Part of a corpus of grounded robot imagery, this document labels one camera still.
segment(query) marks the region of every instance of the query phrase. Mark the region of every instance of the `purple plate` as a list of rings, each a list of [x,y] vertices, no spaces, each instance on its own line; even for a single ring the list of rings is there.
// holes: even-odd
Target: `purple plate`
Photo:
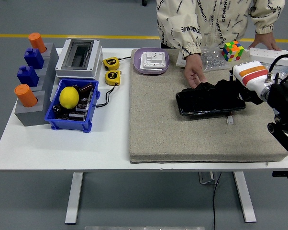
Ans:
[[[165,68],[163,68],[162,70],[145,70],[145,69],[141,69],[141,55],[143,52],[164,52],[165,53]],[[138,49],[135,53],[134,53],[134,57],[133,57],[133,65],[135,67],[135,69],[142,74],[146,74],[146,75],[159,75],[164,73],[168,66],[169,66],[169,56],[168,53],[166,52],[166,50],[164,49],[160,49],[160,48],[140,48]]]

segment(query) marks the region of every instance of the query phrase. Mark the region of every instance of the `hand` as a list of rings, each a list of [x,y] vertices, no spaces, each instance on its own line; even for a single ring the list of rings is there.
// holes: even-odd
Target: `hand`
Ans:
[[[193,89],[195,89],[201,82],[207,82],[202,71],[202,61],[199,54],[191,54],[187,56],[184,76]]]
[[[281,51],[281,49],[276,45],[276,41],[273,32],[267,34],[256,34],[254,42],[249,46],[249,48],[255,48],[257,44],[262,43],[270,50]]]

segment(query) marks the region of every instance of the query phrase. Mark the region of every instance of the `person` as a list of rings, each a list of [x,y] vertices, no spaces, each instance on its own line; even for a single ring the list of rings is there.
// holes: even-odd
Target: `person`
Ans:
[[[206,82],[200,46],[211,46],[241,39],[248,16],[256,25],[255,40],[268,49],[281,49],[273,35],[284,0],[156,0],[157,23],[162,48],[177,48],[186,60],[184,75],[192,88]]]

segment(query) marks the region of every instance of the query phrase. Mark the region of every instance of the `gray floor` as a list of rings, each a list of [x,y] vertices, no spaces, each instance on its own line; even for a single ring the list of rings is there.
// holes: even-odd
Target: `gray floor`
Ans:
[[[246,38],[254,37],[254,27]],[[0,0],[0,34],[158,36],[155,1]],[[288,0],[275,25],[288,39]],[[62,47],[64,39],[44,39]],[[102,39],[104,48],[159,47],[158,40]],[[288,50],[288,43],[279,44]],[[26,38],[0,38],[0,137],[16,101]],[[288,181],[245,172],[257,223],[245,224],[232,173],[216,195],[216,229],[288,230]],[[196,172],[86,173],[76,225],[65,225],[71,172],[0,172],[0,230],[83,230],[85,226],[204,226],[212,229],[213,186]]]

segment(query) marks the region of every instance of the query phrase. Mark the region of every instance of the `orange cylinder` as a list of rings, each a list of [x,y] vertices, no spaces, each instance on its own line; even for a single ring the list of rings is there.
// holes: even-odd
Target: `orange cylinder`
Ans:
[[[44,53],[46,51],[46,47],[39,33],[30,34],[28,39],[34,49],[39,49],[40,53]]]
[[[26,84],[20,84],[15,87],[14,93],[25,107],[33,107],[38,103],[38,99]]]

